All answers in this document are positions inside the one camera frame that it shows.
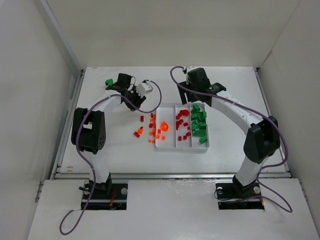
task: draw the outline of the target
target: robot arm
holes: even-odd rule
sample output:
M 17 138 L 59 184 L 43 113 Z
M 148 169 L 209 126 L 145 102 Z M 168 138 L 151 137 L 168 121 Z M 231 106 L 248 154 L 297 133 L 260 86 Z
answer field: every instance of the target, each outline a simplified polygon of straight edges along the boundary
M 230 99 L 240 104 L 221 84 L 215 83 L 211 85 L 203 68 L 189 66 L 183 72 L 186 74 L 186 81 L 180 83 L 183 87 Z M 241 168 L 232 179 L 234 194 L 241 198 L 242 193 L 249 190 L 255 183 L 258 172 L 269 156 L 272 156 L 280 147 L 279 134 L 268 121 L 255 113 L 236 106 L 234 103 L 216 97 L 194 94 L 179 87 L 178 90 L 182 104 L 186 104 L 187 101 L 205 102 L 231 119 L 246 135 L 243 147 L 245 158 Z M 269 119 L 278 125 L 273 116 L 270 116 Z
M 132 76 L 119 73 L 117 82 L 107 86 L 106 90 L 109 91 L 106 92 L 105 97 L 120 93 L 129 99 L 136 108 L 140 108 L 141 104 L 146 100 L 146 94 L 151 93 L 153 88 L 146 80 L 135 86 L 131 83 L 131 79 Z M 92 111 L 88 115 L 85 126 L 83 126 L 80 133 L 79 149 L 94 166 L 96 182 L 98 183 L 96 184 L 96 188 L 102 191 L 108 191 L 111 184 L 110 172 L 106 161 L 107 156 L 102 151 L 99 151 L 104 147 L 106 142 L 106 120 L 108 120 L 108 115 L 111 111 L 123 102 L 121 96 L 114 96 L 102 102 L 95 108 L 95 111 Z M 127 102 L 125 104 L 131 111 L 135 110 L 131 104 Z M 74 111 L 71 132 L 71 142 L 74 145 L 76 144 L 76 136 L 80 124 L 87 112 L 87 108 L 77 108 Z

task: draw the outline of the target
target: orange piece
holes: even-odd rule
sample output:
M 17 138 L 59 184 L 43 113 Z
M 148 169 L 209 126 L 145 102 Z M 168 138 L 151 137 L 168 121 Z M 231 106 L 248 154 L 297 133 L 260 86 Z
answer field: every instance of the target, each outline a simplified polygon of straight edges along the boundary
M 163 122 L 161 123 L 160 128 L 161 128 L 162 131 L 166 132 L 166 131 L 168 131 L 168 129 L 169 129 L 169 125 L 168 125 L 168 123 L 166 123 L 165 121 L 163 121 Z

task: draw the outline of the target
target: small green block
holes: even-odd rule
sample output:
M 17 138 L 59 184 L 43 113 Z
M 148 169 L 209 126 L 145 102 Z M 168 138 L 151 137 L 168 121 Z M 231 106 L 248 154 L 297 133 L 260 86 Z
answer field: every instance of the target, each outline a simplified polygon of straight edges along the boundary
M 206 135 L 206 133 L 203 130 L 196 130 L 196 131 L 192 132 L 193 137 L 203 137 L 205 135 Z
M 202 116 L 203 116 L 203 115 L 202 115 L 202 112 L 198 112 L 198 113 L 197 113 L 197 117 L 198 117 L 198 121 L 199 121 L 199 122 L 201 122 Z
M 191 115 L 191 120 L 196 120 L 197 119 L 197 114 L 192 114 Z
M 108 80 L 105 80 L 104 83 L 105 83 L 106 86 L 109 86 L 109 85 L 114 84 L 114 80 L 113 80 L 112 78 L 110 78 L 110 79 L 108 79 Z
M 200 112 L 200 107 L 197 105 L 197 104 L 194 104 L 193 105 L 193 109 L 196 111 L 196 112 Z
M 194 123 L 191 124 L 191 129 L 192 130 L 196 130 L 197 129 L 197 125 L 195 125 Z
M 206 142 L 208 140 L 208 138 L 206 136 L 203 136 L 202 138 L 199 139 L 199 142 L 201 144 L 203 144 L 204 142 Z
M 205 120 L 207 117 L 207 112 L 206 111 L 203 111 L 202 112 L 202 120 Z
M 203 122 L 199 123 L 199 129 L 200 130 L 204 130 L 204 129 L 206 129 L 206 127 L 207 127 L 207 124 L 205 124 Z

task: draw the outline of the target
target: red wire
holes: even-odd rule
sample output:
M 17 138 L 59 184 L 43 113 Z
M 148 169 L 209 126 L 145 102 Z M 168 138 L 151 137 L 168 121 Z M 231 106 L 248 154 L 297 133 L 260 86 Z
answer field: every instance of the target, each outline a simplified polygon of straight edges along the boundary
M 116 190 L 113 190 L 113 192 L 112 192 L 112 198 L 111 198 L 111 200 L 110 200 L 110 202 L 109 202 L 109 204 L 110 204 L 110 210 L 112 209 L 112 206 L 113 206 L 113 204 L 114 204 L 114 200 L 115 200 L 116 194 L 117 194 Z

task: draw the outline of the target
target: screw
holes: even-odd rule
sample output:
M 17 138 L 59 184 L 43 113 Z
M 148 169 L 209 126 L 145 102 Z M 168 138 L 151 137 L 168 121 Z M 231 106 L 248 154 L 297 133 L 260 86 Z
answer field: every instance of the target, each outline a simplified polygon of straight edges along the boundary
M 128 189 L 126 189 L 125 187 L 121 189 L 121 194 L 122 195 L 127 195 L 128 194 Z
M 224 189 L 222 188 L 222 186 L 218 186 L 218 187 L 216 188 L 216 192 L 217 192 L 218 194 L 223 194 L 223 193 L 224 193 Z
M 85 188 L 85 190 L 86 190 L 86 191 L 83 191 L 83 194 L 85 194 L 85 195 L 90 194 L 90 192 L 89 192 L 89 188 L 88 188 L 88 187 L 86 187 L 86 188 Z
M 261 193 L 260 187 L 258 187 L 258 186 L 255 186 L 255 187 L 253 188 L 253 191 L 254 191 L 256 194 Z

